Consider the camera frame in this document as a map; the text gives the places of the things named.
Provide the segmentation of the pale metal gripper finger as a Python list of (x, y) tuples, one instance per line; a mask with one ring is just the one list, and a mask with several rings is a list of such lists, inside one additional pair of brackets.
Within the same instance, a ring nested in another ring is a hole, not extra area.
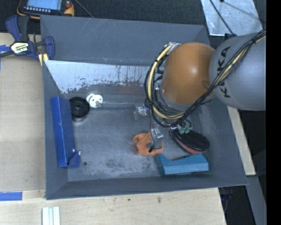
[(150, 115), (150, 110), (144, 104), (135, 105), (135, 110), (133, 112), (133, 116), (135, 120), (139, 120), (140, 118), (147, 117)]
[(163, 134), (161, 133), (158, 126), (153, 126), (150, 130), (151, 133), (151, 144), (154, 150), (161, 149), (163, 146)]

